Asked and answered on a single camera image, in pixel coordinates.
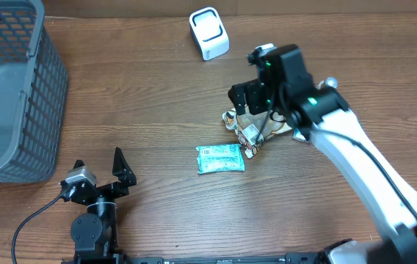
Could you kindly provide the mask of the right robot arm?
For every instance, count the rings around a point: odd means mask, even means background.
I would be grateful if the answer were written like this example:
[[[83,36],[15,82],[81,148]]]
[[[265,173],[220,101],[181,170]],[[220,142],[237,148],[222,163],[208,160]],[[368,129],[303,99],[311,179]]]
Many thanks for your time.
[[[295,44],[266,44],[247,56],[256,79],[235,84],[228,96],[236,114],[298,130],[326,155],[368,210],[379,241],[339,241],[321,250],[316,263],[417,263],[417,191],[366,135],[334,78],[313,82]]]

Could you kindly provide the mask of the teal snack packet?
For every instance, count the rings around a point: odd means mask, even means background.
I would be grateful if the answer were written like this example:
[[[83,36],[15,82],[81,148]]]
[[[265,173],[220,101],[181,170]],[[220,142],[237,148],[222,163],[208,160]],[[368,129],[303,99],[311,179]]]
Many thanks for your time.
[[[245,170],[240,144],[198,146],[196,150],[198,151],[197,165],[200,175],[213,172],[243,172]]]

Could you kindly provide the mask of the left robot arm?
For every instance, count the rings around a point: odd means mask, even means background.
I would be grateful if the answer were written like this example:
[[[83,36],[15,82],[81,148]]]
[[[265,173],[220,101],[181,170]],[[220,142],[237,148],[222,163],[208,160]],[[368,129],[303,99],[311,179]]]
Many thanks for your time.
[[[97,185],[97,177],[82,160],[77,160],[65,180],[60,182],[60,197],[86,207],[70,227],[75,244],[73,263],[129,263],[125,251],[118,248],[116,199],[129,195],[137,184],[136,175],[119,147],[115,148],[112,174],[117,181]]]

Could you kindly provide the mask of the yellow dish soap bottle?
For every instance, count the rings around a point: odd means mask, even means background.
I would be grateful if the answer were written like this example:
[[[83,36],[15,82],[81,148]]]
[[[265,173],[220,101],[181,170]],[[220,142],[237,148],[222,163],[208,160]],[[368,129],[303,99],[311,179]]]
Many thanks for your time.
[[[338,87],[338,80],[332,76],[327,77],[326,79],[319,82],[317,89],[324,89],[327,87],[336,89]]]

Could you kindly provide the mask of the brown Pantene sachet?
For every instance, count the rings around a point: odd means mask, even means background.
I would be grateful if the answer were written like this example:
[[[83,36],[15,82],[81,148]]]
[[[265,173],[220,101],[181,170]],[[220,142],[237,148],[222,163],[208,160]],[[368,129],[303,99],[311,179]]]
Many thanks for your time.
[[[222,120],[229,131],[235,132],[248,158],[253,158],[273,136],[293,130],[282,115],[274,113],[272,120],[266,111],[253,115],[247,106],[245,110],[245,114],[238,115],[235,109],[230,109],[222,114]]]

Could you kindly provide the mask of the teal Kleenex tissue pack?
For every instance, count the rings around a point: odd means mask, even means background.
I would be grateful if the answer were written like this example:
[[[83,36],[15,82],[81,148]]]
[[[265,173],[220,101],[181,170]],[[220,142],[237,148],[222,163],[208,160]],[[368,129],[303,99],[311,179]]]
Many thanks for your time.
[[[292,139],[297,140],[299,142],[308,142],[308,140],[301,134],[298,129],[295,129],[292,134]]]

